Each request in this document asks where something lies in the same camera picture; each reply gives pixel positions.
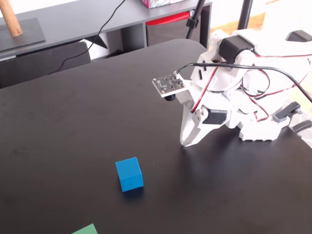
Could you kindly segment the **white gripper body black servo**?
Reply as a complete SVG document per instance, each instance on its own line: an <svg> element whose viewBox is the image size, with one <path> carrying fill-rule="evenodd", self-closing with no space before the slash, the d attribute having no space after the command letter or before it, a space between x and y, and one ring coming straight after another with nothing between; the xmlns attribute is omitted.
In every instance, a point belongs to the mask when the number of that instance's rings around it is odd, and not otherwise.
<svg viewBox="0 0 312 234"><path fill-rule="evenodd" d="M194 67L191 78L184 79L179 71L175 75L183 81L185 91L177 94L181 104L193 102L191 112L198 109L207 109L208 117L203 121L212 127L242 127L244 114L238 110L236 94L244 76L244 52L235 56L233 61L214 52L205 52L200 55Z"/></svg>

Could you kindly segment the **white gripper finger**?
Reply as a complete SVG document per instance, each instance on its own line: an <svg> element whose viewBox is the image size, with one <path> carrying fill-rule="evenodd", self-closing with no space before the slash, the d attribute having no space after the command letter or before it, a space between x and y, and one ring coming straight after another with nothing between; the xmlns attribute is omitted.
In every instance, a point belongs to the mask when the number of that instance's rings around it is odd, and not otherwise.
<svg viewBox="0 0 312 234"><path fill-rule="evenodd" d="M194 127L188 136L188 146L199 143L213 129L211 125L203 123L207 117L207 109L198 109L192 114Z"/></svg>
<svg viewBox="0 0 312 234"><path fill-rule="evenodd" d="M183 104L183 117L180 131L180 143L182 146L187 147L192 145L195 138L195 114L191 112L193 102L185 102Z"/></svg>

